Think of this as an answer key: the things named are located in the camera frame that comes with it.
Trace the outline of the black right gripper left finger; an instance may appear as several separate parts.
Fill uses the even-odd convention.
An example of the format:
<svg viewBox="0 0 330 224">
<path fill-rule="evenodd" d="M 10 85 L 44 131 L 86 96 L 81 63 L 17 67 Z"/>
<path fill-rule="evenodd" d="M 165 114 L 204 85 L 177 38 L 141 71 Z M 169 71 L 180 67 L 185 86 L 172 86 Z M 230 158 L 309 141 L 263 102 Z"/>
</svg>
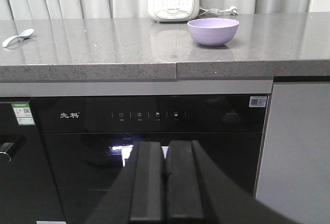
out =
<svg viewBox="0 0 330 224">
<path fill-rule="evenodd" d="M 163 152 L 159 142 L 135 142 L 129 160 L 87 223 L 161 223 Z"/>
</svg>

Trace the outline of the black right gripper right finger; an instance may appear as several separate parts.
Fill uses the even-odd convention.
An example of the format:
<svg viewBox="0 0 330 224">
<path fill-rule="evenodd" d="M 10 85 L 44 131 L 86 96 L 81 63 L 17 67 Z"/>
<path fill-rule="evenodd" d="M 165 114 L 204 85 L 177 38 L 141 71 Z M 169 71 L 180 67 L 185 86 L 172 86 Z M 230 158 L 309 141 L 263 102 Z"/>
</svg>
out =
<svg viewBox="0 0 330 224">
<path fill-rule="evenodd" d="M 293 223 L 254 199 L 209 158 L 198 141 L 171 141 L 167 152 L 168 223 Z"/>
</svg>

